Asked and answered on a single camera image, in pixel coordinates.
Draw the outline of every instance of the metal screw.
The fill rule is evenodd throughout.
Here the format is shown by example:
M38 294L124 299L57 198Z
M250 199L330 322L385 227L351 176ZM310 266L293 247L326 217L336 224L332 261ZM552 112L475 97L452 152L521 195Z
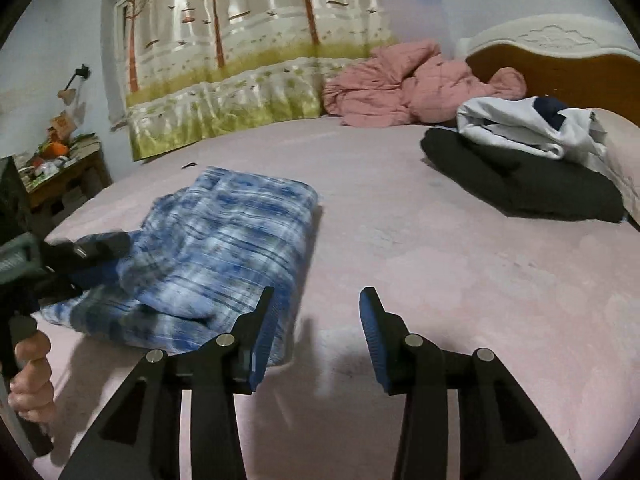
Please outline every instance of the metal screw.
M478 350L478 359L490 363L495 359L495 354L488 348L481 348Z
M164 353L162 353L162 350L156 349L146 353L146 360L150 363L157 363L158 361L161 361L163 357Z
M409 334L407 337L404 338L404 342L408 346L413 346L414 348L417 348L418 346L422 346L422 343L424 343L424 339L422 339L421 335Z
M80 247L79 245L76 245L76 246L74 247L74 252L75 252L78 256L80 256L81 258L86 258L86 257L88 256L88 254L86 253L86 251L85 251L82 247Z
M220 334L216 338L216 343L218 343L218 346L231 346L235 342L236 338L231 334Z

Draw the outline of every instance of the curtain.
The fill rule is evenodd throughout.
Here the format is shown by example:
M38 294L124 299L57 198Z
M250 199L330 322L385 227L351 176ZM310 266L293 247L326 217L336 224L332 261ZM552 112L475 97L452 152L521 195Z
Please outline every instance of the curtain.
M322 113L324 81L393 43L380 0L126 0L135 160Z

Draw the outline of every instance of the finger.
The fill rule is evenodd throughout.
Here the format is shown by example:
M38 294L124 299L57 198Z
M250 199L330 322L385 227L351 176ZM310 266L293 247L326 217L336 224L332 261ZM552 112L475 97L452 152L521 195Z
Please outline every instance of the finger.
M51 341L39 330L31 337L20 341L15 346L15 357L18 361L42 359L51 350Z
M9 406L15 412L28 412L46 406L53 400L53 384L49 381L32 394L10 394Z
M53 402L28 412L20 412L19 415L30 422L51 422L56 416L56 405Z
M51 365L46 359L29 361L11 381L14 394L30 394L41 389L51 378Z

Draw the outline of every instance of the blue plaid blanket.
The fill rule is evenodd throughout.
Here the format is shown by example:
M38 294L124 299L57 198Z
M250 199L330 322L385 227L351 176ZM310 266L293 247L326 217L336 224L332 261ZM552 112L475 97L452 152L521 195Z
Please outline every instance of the blue plaid blanket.
M282 178L207 168L159 198L118 282L43 307L45 320L143 348L185 352L231 330L265 286L280 309L270 363L282 361L314 228L316 192Z

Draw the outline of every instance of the pink bed sheet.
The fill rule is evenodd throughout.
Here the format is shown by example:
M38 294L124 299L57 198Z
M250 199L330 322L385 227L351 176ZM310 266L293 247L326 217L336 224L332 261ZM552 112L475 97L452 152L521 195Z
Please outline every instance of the pink bed sheet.
M442 348L492 348L583 480L596 480L640 416L640 234L629 224L506 218L422 160L423 133L323 118L204 140L139 168L53 235L135 229L155 197L206 165L306 182L323 213L295 354L252 397L237 397L248 477L390 478L404 399L385 396L370 365L358 294L373 285ZM143 351L41 326L53 340L60 417L56 449L36 468L53 480ZM188 423L183 416L183 478Z

